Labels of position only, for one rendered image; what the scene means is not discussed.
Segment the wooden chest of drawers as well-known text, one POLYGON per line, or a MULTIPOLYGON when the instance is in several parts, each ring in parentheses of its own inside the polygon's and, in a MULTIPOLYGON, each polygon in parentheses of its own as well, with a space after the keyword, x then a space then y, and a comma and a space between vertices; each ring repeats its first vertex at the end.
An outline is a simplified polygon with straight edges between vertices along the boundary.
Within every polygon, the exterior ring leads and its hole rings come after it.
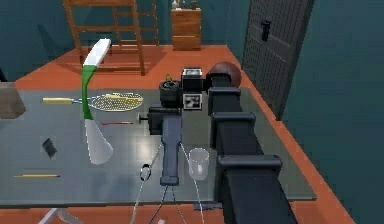
POLYGON ((198 51, 201 49, 200 8, 172 9, 172 45, 175 51, 198 51))

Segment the brown ball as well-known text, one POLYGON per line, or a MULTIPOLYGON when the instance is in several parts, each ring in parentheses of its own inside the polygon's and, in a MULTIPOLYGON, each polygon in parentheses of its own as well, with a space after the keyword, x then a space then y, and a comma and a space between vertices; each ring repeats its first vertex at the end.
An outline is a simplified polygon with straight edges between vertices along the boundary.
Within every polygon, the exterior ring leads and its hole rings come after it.
POLYGON ((231 76, 231 84, 233 87, 239 87, 242 82, 241 70, 233 63, 223 61, 214 65, 210 73, 226 73, 231 76))

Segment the black flat card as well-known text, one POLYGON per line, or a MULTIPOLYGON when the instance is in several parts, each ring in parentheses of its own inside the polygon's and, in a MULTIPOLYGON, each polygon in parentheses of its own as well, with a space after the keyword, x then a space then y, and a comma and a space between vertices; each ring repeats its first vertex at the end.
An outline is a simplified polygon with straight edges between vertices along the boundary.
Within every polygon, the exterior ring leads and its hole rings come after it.
POLYGON ((44 149, 49 158, 53 158, 57 153, 57 149, 50 138, 47 138, 42 143, 42 148, 44 149))

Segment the yellow pencil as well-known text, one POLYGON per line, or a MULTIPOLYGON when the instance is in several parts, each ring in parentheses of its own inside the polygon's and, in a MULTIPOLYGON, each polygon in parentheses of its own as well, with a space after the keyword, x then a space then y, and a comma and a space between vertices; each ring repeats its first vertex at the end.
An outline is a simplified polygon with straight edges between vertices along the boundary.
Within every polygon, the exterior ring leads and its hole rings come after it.
POLYGON ((22 174, 14 175, 13 178, 59 178, 58 174, 22 174))

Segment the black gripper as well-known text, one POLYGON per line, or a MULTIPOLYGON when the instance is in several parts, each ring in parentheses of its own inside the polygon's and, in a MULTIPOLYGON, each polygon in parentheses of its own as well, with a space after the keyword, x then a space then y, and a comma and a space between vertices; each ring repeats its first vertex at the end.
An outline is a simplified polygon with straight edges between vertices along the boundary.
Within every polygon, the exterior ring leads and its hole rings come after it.
MULTIPOLYGON (((149 132, 151 135, 160 135, 161 143, 157 147, 153 159, 149 163, 145 163, 140 168, 139 177, 141 185, 136 197, 136 201, 132 210, 132 217, 129 224, 135 224, 137 208, 143 187, 149 180, 152 174, 152 166, 156 162, 160 154, 160 149, 163 146, 163 169, 162 176, 160 178, 161 186, 178 186, 178 153, 179 146, 185 156, 188 163, 188 169, 191 170, 191 161, 186 153, 182 141, 182 110, 181 110, 181 94, 182 88, 179 81, 164 81, 159 84, 160 93, 160 106, 152 106, 149 108, 145 117, 141 114, 138 115, 137 121, 147 121, 149 125, 149 132)), ((201 216, 201 224, 205 224, 205 218, 203 213, 202 202, 200 199, 200 192, 198 184, 193 179, 196 195, 198 199, 198 205, 201 216)))

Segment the brown box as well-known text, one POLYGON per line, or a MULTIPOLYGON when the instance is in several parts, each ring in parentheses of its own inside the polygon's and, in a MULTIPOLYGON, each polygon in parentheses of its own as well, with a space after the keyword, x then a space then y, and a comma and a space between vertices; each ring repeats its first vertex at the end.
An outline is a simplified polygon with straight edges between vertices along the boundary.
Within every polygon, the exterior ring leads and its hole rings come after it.
POLYGON ((0 119, 16 119, 26 111, 13 82, 0 82, 0 119))

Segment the clear glass cup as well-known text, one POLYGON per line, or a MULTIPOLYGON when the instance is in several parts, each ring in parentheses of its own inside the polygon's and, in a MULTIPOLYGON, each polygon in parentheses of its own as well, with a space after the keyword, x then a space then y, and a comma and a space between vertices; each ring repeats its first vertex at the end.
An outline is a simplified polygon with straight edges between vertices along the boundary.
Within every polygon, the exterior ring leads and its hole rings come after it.
POLYGON ((194 148, 189 152, 189 175, 197 181, 205 180, 209 172, 209 152, 204 148, 194 148))

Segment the wooden ladder frame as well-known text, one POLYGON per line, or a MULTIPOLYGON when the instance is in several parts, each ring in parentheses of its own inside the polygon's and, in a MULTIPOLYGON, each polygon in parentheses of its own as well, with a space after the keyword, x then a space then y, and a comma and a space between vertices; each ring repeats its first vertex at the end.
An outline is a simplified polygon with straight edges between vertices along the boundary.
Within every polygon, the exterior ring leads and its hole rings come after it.
POLYGON ((79 34, 82 32, 114 32, 116 34, 119 52, 136 54, 139 65, 136 67, 117 67, 117 71, 139 71, 145 75, 144 45, 159 45, 157 4, 149 0, 150 11, 138 10, 138 0, 62 0, 75 47, 79 52, 81 62, 85 61, 85 52, 81 46, 79 34), (112 9, 113 25, 76 25, 73 7, 110 7, 112 9))

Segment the dark grey room door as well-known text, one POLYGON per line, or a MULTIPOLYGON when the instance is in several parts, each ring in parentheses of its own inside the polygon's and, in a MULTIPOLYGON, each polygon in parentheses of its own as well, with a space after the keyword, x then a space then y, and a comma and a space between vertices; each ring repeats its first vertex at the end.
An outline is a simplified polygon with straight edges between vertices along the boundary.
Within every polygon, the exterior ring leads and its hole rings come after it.
POLYGON ((275 118, 286 101, 315 0, 250 0, 242 69, 275 118), (267 42, 261 22, 271 22, 267 42))

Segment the yellow tennis racket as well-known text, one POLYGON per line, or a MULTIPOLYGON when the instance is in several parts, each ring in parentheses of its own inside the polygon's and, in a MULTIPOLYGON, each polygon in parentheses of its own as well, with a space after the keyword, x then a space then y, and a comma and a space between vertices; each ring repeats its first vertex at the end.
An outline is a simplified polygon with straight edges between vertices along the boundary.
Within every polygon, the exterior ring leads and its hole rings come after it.
MULTIPOLYGON (((136 93, 107 93, 89 97, 86 103, 97 110, 105 112, 124 112, 134 110, 142 105, 144 98, 136 93)), ((43 98, 44 104, 82 104, 81 99, 43 98)))

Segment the dark grey dining table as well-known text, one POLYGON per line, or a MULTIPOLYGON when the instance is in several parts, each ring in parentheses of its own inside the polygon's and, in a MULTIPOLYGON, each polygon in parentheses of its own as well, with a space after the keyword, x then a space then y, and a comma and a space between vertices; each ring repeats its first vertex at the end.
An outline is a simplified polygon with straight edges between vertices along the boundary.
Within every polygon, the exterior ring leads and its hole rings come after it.
MULTIPOLYGON (((45 91, 23 90, 20 96, 26 111, 14 120, 0 120, 0 206, 55 207, 61 205, 132 204, 141 185, 140 168, 149 163, 160 139, 149 133, 138 113, 95 111, 97 124, 114 149, 111 159, 100 166, 89 160, 84 121, 79 104, 47 105, 45 91), (101 122, 130 121, 132 125, 101 122), (57 149, 49 158, 42 143, 50 138, 57 149), (59 178, 13 178, 22 174, 58 174, 59 178)), ((179 186, 166 190, 159 184, 162 152, 152 166, 140 201, 161 199, 197 201, 186 160, 179 161, 179 186)), ((198 181, 200 199, 213 198, 215 179, 198 181)))

